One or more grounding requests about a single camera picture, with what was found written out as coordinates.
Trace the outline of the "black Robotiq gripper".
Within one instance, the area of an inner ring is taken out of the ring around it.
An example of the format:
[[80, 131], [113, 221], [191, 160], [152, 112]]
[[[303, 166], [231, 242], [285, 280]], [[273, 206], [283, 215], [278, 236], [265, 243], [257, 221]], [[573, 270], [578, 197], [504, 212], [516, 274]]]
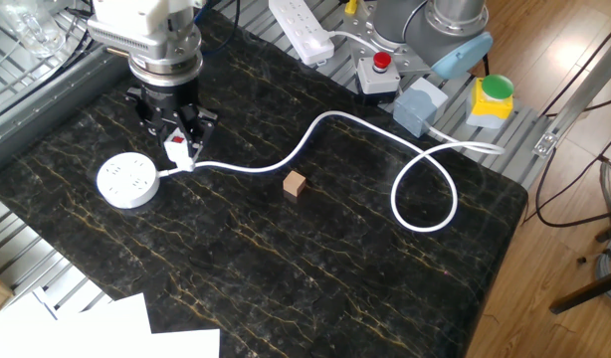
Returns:
[[157, 134], [153, 119], [158, 108], [165, 119], [173, 120], [176, 112], [183, 119], [183, 133], [190, 155], [202, 151], [218, 124], [218, 115], [200, 106], [197, 79], [173, 87], [141, 83], [140, 87], [130, 87], [125, 92], [125, 99], [134, 104], [138, 124], [150, 135]]

